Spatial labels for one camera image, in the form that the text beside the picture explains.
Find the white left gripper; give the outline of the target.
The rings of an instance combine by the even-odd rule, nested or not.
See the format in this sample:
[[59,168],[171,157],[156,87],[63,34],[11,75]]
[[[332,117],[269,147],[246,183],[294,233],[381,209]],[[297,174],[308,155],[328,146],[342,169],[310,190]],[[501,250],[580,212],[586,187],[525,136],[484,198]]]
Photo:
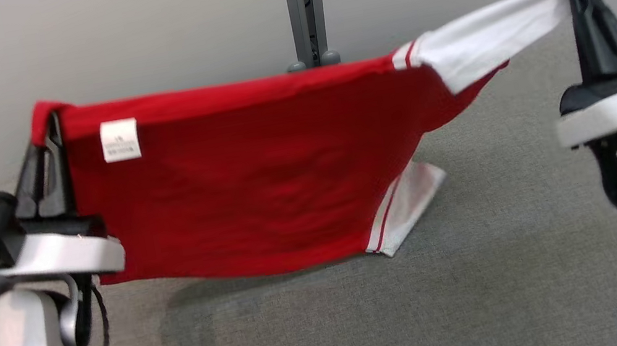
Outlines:
[[[26,148],[15,198],[17,218],[29,220],[21,223],[27,234],[14,265],[0,268],[0,278],[122,272],[126,268],[124,247],[111,239],[101,216],[63,217],[77,214],[77,209],[58,113],[50,114],[47,126],[45,148]],[[46,154],[49,168],[43,193]],[[39,204],[47,219],[32,221],[38,217]]]

